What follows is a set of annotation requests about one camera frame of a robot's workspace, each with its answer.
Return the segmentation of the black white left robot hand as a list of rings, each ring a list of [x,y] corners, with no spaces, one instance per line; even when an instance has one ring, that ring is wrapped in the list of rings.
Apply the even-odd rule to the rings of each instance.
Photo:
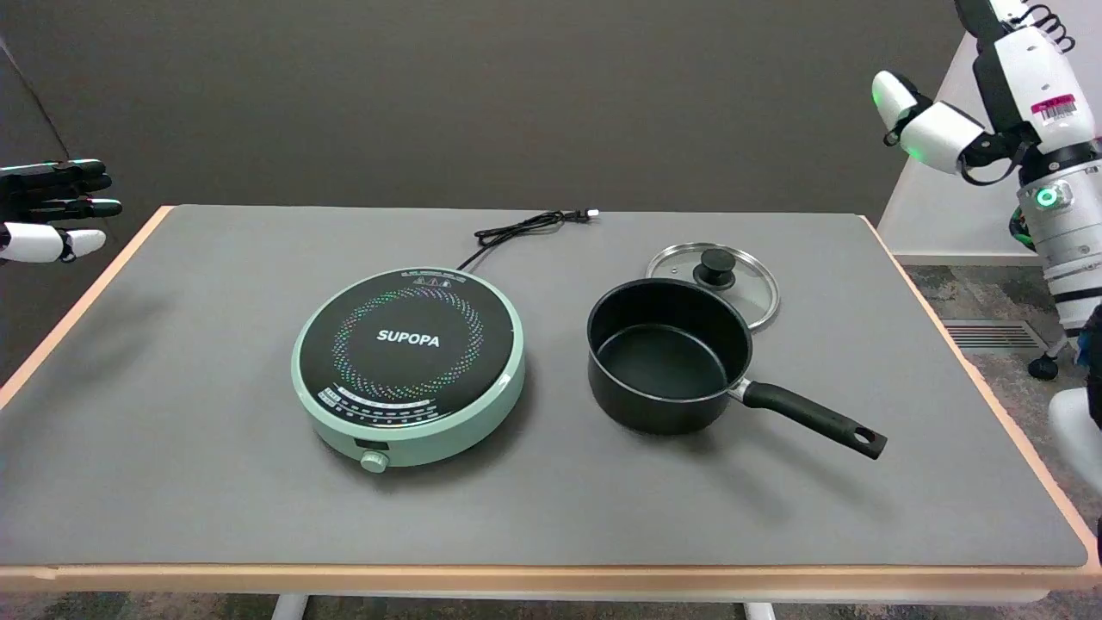
[[[55,222],[107,219],[121,202],[93,194],[114,180],[99,157],[75,157],[1,168],[1,258],[3,263],[71,264],[100,250],[102,229],[65,228]]]

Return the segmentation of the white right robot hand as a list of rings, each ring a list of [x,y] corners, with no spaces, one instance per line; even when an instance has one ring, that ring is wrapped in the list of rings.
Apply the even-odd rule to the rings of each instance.
[[[1062,19],[1026,1],[957,1],[954,8],[975,39],[972,73],[987,122],[933,101],[901,74],[879,70],[871,101],[886,128],[884,144],[975,187],[981,180],[972,170],[1002,160],[1022,185],[1099,160],[1096,121],[1067,59],[1074,39]]]

